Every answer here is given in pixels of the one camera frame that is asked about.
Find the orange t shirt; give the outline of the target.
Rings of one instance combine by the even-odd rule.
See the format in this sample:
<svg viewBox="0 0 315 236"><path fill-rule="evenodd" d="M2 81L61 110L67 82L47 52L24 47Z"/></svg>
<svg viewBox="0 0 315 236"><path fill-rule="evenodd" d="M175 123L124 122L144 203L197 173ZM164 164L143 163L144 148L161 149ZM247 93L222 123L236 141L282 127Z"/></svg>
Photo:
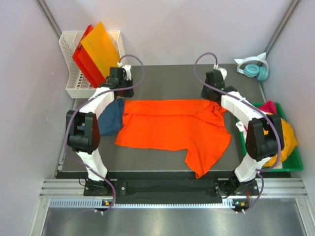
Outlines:
<svg viewBox="0 0 315 236"><path fill-rule="evenodd" d="M204 176L231 141L225 109L209 100L127 100L115 144L128 148L186 150L185 163Z"/></svg>

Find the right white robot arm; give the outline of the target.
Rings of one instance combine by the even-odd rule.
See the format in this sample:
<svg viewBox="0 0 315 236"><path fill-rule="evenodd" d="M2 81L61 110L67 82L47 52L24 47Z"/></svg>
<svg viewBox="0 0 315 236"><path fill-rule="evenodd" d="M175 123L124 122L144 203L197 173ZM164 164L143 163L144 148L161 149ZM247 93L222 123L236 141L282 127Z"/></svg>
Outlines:
<svg viewBox="0 0 315 236"><path fill-rule="evenodd" d="M284 148L282 119L268 114L243 97L234 87L225 86L222 72L206 73L202 98L219 103L231 112L244 126L246 154L241 164L232 172L226 195L245 192L253 184L263 165Z"/></svg>

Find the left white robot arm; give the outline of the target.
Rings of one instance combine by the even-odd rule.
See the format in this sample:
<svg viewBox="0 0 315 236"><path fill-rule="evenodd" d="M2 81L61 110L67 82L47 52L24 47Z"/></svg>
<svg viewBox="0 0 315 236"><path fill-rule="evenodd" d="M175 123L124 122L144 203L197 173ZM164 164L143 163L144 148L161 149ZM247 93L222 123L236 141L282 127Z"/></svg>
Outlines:
<svg viewBox="0 0 315 236"><path fill-rule="evenodd" d="M111 194L112 184L107 180L108 169L99 153L100 131L98 118L105 108L115 101L116 92L133 96L131 65L118 64L110 68L110 75L96 89L90 99L78 110L66 113L66 145L82 160L88 177L85 179L85 196Z"/></svg>

